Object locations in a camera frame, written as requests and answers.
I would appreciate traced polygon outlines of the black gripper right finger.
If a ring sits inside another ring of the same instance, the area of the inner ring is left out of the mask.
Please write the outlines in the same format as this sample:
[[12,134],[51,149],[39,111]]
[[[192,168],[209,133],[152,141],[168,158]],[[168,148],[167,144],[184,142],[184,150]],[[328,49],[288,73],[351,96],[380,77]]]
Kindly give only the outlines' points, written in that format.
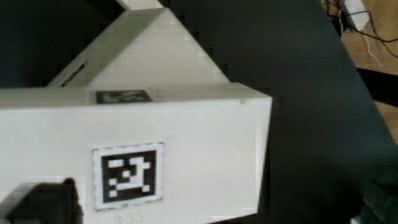
[[385,173],[367,183],[360,224],[398,224],[398,175]]

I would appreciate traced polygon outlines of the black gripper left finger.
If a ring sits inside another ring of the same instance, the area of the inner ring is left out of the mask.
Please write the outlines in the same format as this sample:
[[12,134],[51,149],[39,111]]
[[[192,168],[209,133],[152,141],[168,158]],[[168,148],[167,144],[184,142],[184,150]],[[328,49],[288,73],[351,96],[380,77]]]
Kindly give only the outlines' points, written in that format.
[[74,179],[41,183],[5,214],[9,224],[83,224]]

